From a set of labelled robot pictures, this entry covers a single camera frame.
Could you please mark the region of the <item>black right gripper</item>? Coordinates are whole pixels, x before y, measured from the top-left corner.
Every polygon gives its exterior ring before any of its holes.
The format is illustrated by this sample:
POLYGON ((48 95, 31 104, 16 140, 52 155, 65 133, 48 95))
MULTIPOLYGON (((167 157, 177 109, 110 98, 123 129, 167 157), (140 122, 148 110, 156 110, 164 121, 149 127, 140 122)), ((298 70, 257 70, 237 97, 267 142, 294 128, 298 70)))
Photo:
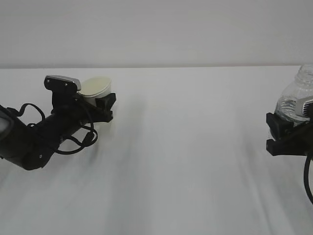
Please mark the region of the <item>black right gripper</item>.
POLYGON ((313 150, 312 122, 294 127, 292 121, 267 113, 266 123, 273 137, 267 140, 266 150, 272 156, 307 156, 313 150))

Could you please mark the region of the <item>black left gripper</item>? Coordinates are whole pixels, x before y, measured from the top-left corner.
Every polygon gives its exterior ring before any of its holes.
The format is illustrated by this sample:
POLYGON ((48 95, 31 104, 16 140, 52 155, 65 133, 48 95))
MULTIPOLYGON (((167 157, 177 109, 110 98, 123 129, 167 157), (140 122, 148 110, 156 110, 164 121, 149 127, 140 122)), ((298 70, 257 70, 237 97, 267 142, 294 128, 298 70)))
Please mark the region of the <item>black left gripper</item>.
POLYGON ((96 98, 95 102, 94 106, 86 102, 82 96, 76 95, 71 105, 53 108, 50 115, 50 136, 68 137, 85 124, 110 122, 116 93, 96 98))

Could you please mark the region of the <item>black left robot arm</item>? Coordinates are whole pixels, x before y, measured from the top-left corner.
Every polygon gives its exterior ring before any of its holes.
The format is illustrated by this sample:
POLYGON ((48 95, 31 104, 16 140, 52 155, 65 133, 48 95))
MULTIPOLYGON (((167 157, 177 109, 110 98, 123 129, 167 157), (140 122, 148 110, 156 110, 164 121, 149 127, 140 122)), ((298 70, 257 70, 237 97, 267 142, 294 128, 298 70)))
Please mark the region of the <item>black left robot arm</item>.
POLYGON ((97 98, 92 105, 79 94, 52 94, 52 111, 46 117, 38 106, 42 120, 24 124, 19 118, 28 104, 20 110, 0 108, 0 118, 8 126, 0 133, 0 157, 25 170, 43 168, 51 156, 72 155, 96 143, 95 123, 113 119, 112 106, 116 95, 97 98))

